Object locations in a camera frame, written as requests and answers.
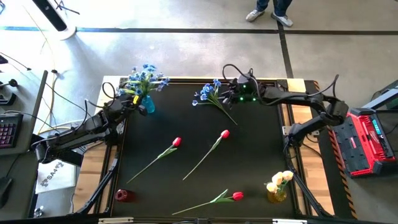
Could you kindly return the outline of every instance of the sneaker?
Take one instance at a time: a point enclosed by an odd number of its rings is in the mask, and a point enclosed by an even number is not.
[[[291,21],[287,16],[277,16],[275,15],[275,12],[272,12],[271,18],[275,19],[276,21],[279,21],[281,24],[283,24],[286,27],[291,27],[293,25],[293,21]]]
[[[248,22],[253,22],[255,21],[258,17],[262,16],[264,14],[264,11],[259,12],[257,9],[251,11],[248,16],[246,16],[246,21]]]

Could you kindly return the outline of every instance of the black keyboard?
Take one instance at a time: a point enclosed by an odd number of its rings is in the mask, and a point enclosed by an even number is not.
[[[0,114],[0,149],[15,147],[23,117],[23,114]]]

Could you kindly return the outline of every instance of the person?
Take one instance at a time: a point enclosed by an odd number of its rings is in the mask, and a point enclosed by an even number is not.
[[[246,16],[246,20],[248,22],[253,22],[258,17],[262,16],[268,6],[268,2],[269,0],[257,0],[256,9]],[[279,21],[284,26],[291,27],[293,22],[286,16],[286,10],[290,3],[292,3],[292,0],[277,0],[277,2],[277,5],[274,6],[274,12],[272,12],[271,18]]]

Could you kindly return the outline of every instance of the black tabletop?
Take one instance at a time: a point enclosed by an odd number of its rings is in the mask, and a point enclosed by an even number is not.
[[[234,105],[235,125],[213,105],[192,106],[199,84],[171,84],[151,92],[156,111],[130,117],[121,154],[117,189],[132,190],[133,203],[114,202],[112,216],[173,217],[172,213],[208,202],[225,189],[227,196],[243,192],[238,202],[215,203],[176,217],[269,218],[293,217],[290,191],[280,204],[267,200],[264,183],[285,170],[279,111],[258,103]],[[221,132],[230,136],[182,180],[209,151]],[[180,147],[157,161],[131,183],[126,182],[167,149],[176,137]]]

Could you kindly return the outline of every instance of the gray floor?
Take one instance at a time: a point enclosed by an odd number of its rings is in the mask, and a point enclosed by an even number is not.
[[[0,26],[35,26],[21,5],[5,3]],[[34,6],[25,6],[40,28],[51,29]],[[244,21],[254,0],[118,0],[107,4],[67,0],[65,6],[81,13],[60,13],[78,27],[277,29],[269,17],[272,6],[255,23]],[[295,22],[291,29],[297,30],[398,30],[397,12],[394,0],[299,0],[292,3],[288,15]],[[277,34],[78,32],[65,41],[56,40],[51,32],[46,35],[51,48],[44,45],[40,32],[0,29],[0,49],[36,70],[51,70],[55,64],[62,74],[55,89],[81,106],[85,98],[96,101],[103,76],[127,75],[133,66],[146,62],[168,76],[220,77],[224,64],[235,63],[244,71],[252,67],[257,77],[286,77]],[[351,107],[364,105],[375,91],[398,77],[396,35],[286,35],[286,39],[294,77],[317,80],[326,87],[340,74],[336,92]],[[0,67],[5,72],[13,69]],[[226,73],[237,75],[233,70]],[[46,90],[46,101],[49,98]],[[47,111],[42,106],[40,117],[45,118]],[[84,115],[58,97],[54,113],[58,124]],[[398,223],[397,180],[392,176],[349,181],[360,219]],[[44,205],[47,216],[67,214],[72,192],[40,194],[37,205]]]

